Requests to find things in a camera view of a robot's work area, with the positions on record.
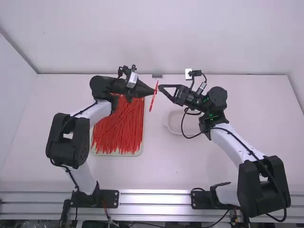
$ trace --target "red zip tie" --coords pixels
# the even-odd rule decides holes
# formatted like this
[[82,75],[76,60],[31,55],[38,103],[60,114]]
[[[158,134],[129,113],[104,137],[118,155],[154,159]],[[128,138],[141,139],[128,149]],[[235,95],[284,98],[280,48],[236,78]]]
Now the red zip tie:
[[155,87],[154,94],[153,94],[153,97],[152,97],[152,100],[151,100],[149,112],[152,110],[152,107],[153,107],[154,99],[155,99],[156,94],[157,94],[157,86],[158,86],[158,80],[157,80],[157,82],[156,82],[156,87]]

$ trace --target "white wall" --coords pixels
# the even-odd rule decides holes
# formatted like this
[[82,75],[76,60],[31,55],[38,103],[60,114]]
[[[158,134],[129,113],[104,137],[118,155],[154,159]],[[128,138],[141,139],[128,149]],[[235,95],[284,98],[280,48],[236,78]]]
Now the white wall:
[[287,73],[304,107],[302,0],[0,0],[0,27],[41,73]]
[[0,170],[36,77],[36,72],[0,34]]

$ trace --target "black cable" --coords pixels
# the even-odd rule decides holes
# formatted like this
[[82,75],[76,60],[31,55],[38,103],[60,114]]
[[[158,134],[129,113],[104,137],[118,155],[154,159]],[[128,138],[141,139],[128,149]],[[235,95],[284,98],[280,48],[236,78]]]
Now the black cable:
[[240,141],[231,131],[225,129],[225,128],[221,128],[221,127],[213,127],[211,128],[210,130],[212,129],[220,129],[220,130],[223,130],[225,132],[227,132],[228,134],[230,134],[233,138],[235,138],[235,140],[237,140],[247,151],[249,151],[249,153],[257,160],[257,162],[263,167],[263,169],[265,170],[265,172],[267,173],[268,177],[270,178],[270,180],[272,181],[272,183],[274,184],[277,192],[279,193],[279,195],[281,196],[281,199],[282,199],[282,202],[283,202],[283,205],[284,205],[284,215],[283,215],[283,218],[282,219],[277,219],[275,217],[273,217],[272,215],[266,213],[267,216],[269,216],[270,218],[274,219],[275,221],[277,222],[284,222],[286,220],[286,217],[287,217],[287,209],[286,209],[286,203],[285,203],[285,200],[284,200],[284,197],[283,197],[283,193],[281,192],[281,190],[279,189],[276,181],[275,181],[275,178],[271,175],[271,173],[268,171],[268,169],[264,166],[264,164],[261,162],[261,160],[253,153],[252,150],[250,150],[242,141]]
[[204,78],[205,78],[205,83],[207,84],[207,77],[206,77],[206,75],[204,75],[203,72],[202,72],[201,74],[204,76]]
[[185,116],[186,116],[187,111],[189,110],[189,108],[185,108],[185,110],[186,110],[186,111],[184,112],[184,115],[182,116],[181,123],[180,123],[180,124],[181,124],[181,125],[180,125],[181,133],[182,133],[182,135],[183,135],[186,139],[193,139],[193,138],[199,136],[200,134],[202,134],[202,132],[197,133],[196,135],[193,135],[193,136],[186,136],[186,135],[185,135],[182,126],[183,126],[184,119],[185,119]]
[[194,188],[194,189],[192,189],[191,190],[191,192],[193,192],[194,190],[201,190],[201,191],[205,191],[204,189],[202,189],[202,188]]
[[131,228],[135,224],[135,222],[136,221],[134,221],[131,225],[129,225],[128,228]]
[[55,139],[55,140],[58,139],[59,135],[61,134],[61,132],[63,131],[63,129],[65,128],[65,126],[66,126],[69,122],[71,122],[72,120],[74,120],[74,117],[76,117],[76,116],[79,115],[79,114],[82,114],[83,112],[85,112],[85,111],[88,110],[89,108],[92,108],[92,107],[93,107],[94,105],[96,105],[97,103],[98,103],[98,101],[95,100],[95,102],[94,102],[93,104],[91,104],[90,106],[88,106],[88,107],[86,107],[85,109],[79,111],[78,113],[72,115],[72,116],[68,119],[68,121],[66,121],[65,124],[61,127],[61,129],[59,130],[58,134],[56,135],[56,137],[55,137],[54,139]]
[[191,83],[191,86],[190,86],[190,90],[192,90],[193,86],[194,86],[194,76],[192,76],[192,83]]
[[79,185],[76,183],[76,180],[74,179],[74,177],[73,177],[73,175],[71,173],[71,170],[67,166],[65,166],[65,165],[55,164],[54,161],[51,158],[49,160],[51,161],[52,165],[66,169],[66,172],[70,176],[72,182],[75,184],[75,188],[77,189],[77,191],[79,191]]
[[186,113],[187,115],[200,115],[202,112],[198,112],[198,113]]
[[77,221],[77,216],[78,216],[78,207],[76,207],[76,215],[74,221]]
[[155,224],[151,224],[151,223],[146,223],[146,222],[134,222],[134,223],[132,223],[132,225],[134,225],[134,224],[144,224],[144,225],[148,225],[148,226],[152,226],[152,227],[165,228],[163,226],[159,226],[159,225],[155,225]]
[[211,225],[209,225],[209,226],[206,226],[206,227],[193,227],[193,228],[210,228],[210,227],[213,227],[213,226],[215,226],[216,224],[218,224],[221,220],[223,220],[223,218],[227,215],[227,213],[230,211],[231,209],[228,209],[228,210],[226,210],[226,212],[225,212],[225,214],[223,214],[223,216],[218,220],[218,221],[216,221],[215,223],[213,223],[213,224],[211,224]]

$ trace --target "black clamp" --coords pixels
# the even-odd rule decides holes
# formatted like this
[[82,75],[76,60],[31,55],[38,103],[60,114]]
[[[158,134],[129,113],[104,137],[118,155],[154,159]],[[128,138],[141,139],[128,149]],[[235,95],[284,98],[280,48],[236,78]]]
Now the black clamp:
[[216,188],[224,186],[230,182],[216,184],[210,187],[210,191],[192,190],[191,191],[191,207],[192,209],[233,209],[236,206],[220,203]]
[[100,190],[98,182],[92,195],[86,195],[84,192],[73,191],[71,199],[66,199],[60,217],[59,227],[64,228],[67,222],[67,214],[70,208],[118,208],[119,205],[118,190]]

